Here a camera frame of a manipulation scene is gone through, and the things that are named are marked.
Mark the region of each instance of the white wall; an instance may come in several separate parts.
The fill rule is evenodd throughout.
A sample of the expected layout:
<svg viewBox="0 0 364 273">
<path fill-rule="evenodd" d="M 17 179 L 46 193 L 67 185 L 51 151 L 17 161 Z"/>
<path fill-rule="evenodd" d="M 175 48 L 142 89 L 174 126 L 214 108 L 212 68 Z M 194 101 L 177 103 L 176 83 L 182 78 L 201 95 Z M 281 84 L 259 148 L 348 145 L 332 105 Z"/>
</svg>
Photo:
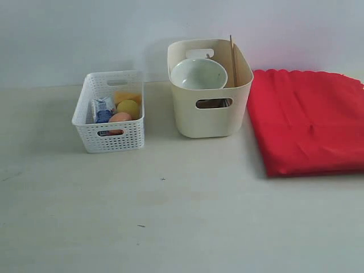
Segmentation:
<svg viewBox="0 0 364 273">
<path fill-rule="evenodd" d="M 2 0 L 0 86 L 80 84 L 125 69 L 167 80 L 171 42 L 229 34 L 254 69 L 359 75 L 363 10 L 362 0 Z"/>
</svg>

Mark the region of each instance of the folded red tablecloth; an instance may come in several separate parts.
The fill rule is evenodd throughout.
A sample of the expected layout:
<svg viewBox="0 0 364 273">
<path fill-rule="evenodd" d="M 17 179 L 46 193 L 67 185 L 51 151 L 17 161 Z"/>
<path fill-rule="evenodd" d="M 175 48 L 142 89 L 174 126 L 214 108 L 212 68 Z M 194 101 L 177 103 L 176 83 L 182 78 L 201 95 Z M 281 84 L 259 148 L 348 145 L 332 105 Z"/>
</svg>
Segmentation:
<svg viewBox="0 0 364 273">
<path fill-rule="evenodd" d="M 344 75 L 255 71 L 247 103 L 268 176 L 364 171 L 364 85 Z"/>
</svg>

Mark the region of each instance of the white tabletop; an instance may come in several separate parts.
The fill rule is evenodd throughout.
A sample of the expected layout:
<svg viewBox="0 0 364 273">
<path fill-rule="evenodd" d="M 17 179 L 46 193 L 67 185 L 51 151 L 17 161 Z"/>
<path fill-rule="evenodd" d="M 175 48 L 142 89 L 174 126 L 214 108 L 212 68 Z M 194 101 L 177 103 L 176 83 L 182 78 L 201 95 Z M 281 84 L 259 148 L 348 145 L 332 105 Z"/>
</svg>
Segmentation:
<svg viewBox="0 0 364 273">
<path fill-rule="evenodd" d="M 146 84 L 146 145 L 87 154 L 80 86 L 2 90 L 0 272 L 362 272 L 364 176 L 267 179 L 246 114 L 188 139 Z"/>
</svg>

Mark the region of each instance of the orange egg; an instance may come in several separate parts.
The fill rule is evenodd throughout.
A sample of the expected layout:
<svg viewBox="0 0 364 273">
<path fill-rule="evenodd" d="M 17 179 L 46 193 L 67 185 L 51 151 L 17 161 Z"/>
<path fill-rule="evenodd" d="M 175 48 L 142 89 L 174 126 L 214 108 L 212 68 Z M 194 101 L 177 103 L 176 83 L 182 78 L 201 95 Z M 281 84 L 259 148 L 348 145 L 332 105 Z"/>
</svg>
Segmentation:
<svg viewBox="0 0 364 273">
<path fill-rule="evenodd" d="M 113 115 L 109 122 L 120 122 L 120 121 L 131 121 L 133 120 L 131 115 L 125 112 L 120 112 L 115 115 Z M 110 130 L 109 133 L 111 135 L 122 135 L 124 132 L 123 130 Z"/>
</svg>

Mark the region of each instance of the white basket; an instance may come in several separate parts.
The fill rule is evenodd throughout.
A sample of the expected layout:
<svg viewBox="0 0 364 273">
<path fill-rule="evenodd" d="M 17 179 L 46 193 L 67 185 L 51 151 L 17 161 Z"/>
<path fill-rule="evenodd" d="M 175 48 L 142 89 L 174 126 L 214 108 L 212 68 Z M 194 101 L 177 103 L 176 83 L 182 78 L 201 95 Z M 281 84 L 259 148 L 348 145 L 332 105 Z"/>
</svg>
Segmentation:
<svg viewBox="0 0 364 273">
<path fill-rule="evenodd" d="M 189 51 L 213 51 L 212 60 L 220 63 L 229 76 L 226 87 L 221 89 L 191 90 L 172 83 L 176 126 L 181 134 L 190 138 L 224 137 L 241 127 L 249 96 L 253 73 L 239 48 L 234 45 L 237 83 L 234 86 L 231 45 L 228 40 L 187 40 L 168 47 L 169 79 L 172 69 L 186 59 Z M 228 107 L 199 109 L 198 100 L 229 98 Z"/>
<path fill-rule="evenodd" d="M 72 124 L 87 152 L 116 152 L 139 149 L 144 146 L 144 86 L 140 71 L 91 73 L 86 76 L 78 99 Z M 115 91 L 142 95 L 140 118 L 136 121 L 93 123 L 91 100 L 114 97 Z M 98 132 L 121 129 L 122 135 L 99 136 Z"/>
</svg>

